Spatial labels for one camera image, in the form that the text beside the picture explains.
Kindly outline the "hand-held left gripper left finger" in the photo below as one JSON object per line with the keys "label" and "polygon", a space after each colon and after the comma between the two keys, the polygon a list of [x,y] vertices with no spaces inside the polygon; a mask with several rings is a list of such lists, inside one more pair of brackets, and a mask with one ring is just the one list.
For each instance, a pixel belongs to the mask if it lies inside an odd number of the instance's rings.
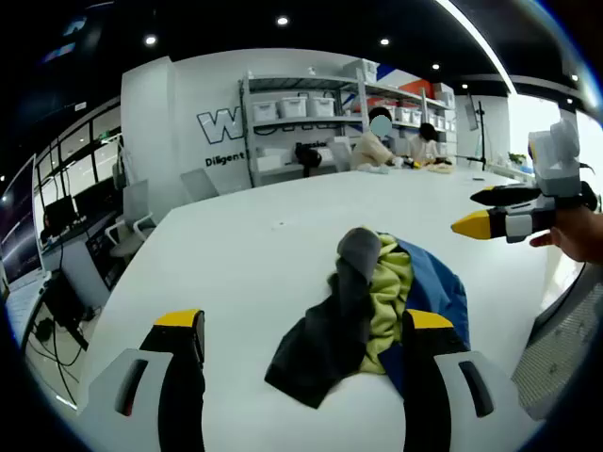
{"label": "hand-held left gripper left finger", "polygon": [[90,383],[77,429],[90,451],[203,451],[204,312],[159,317]]}

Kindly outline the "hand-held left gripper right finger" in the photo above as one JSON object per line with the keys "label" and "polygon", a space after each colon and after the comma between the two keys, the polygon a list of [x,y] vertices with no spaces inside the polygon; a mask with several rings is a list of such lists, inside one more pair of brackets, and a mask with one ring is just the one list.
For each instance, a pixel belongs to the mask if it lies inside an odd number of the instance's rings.
{"label": "hand-held left gripper right finger", "polygon": [[519,450],[539,424],[505,372],[441,315],[408,309],[401,323],[404,449]]}

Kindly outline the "person's right hand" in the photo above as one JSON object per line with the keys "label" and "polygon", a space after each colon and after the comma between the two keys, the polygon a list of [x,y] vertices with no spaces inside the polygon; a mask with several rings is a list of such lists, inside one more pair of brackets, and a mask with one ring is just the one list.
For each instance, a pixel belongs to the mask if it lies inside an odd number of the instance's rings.
{"label": "person's right hand", "polygon": [[554,226],[530,241],[534,248],[555,246],[576,262],[602,265],[602,214],[586,206],[556,212]]}

